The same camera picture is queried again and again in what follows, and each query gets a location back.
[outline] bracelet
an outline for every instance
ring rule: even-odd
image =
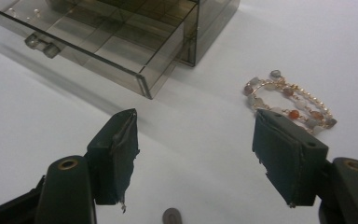
[[[243,89],[243,93],[248,97],[248,103],[254,111],[267,109],[286,115],[311,134],[317,134],[323,129],[330,129],[337,124],[337,120],[333,119],[333,115],[324,103],[296,84],[287,83],[279,70],[274,70],[269,75],[271,79],[252,78]],[[264,104],[263,99],[256,95],[256,92],[262,87],[268,91],[280,91],[286,98],[294,102],[296,109],[281,109]]]

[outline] white table surface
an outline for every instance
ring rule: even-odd
[[[186,224],[319,223],[320,200],[290,209],[252,152],[255,118],[241,90],[275,69],[338,120],[318,135],[328,160],[358,159],[358,1],[242,0],[200,63],[178,65],[152,101],[0,27],[0,204],[136,108],[141,153],[127,212],[97,206],[99,223],[162,223],[169,207]]]

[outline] beaded bracelet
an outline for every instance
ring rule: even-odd
[[[270,76],[272,80],[254,77],[246,83],[243,93],[248,97],[248,102],[253,110],[261,108],[286,115],[289,119],[302,123],[299,126],[311,134],[317,134],[323,129],[330,129],[337,123],[324,103],[296,84],[287,83],[279,70],[272,71]],[[263,99],[256,96],[256,92],[262,87],[268,91],[280,91],[286,98],[294,101],[295,107],[303,111],[303,115],[296,109],[281,109],[264,104]]]

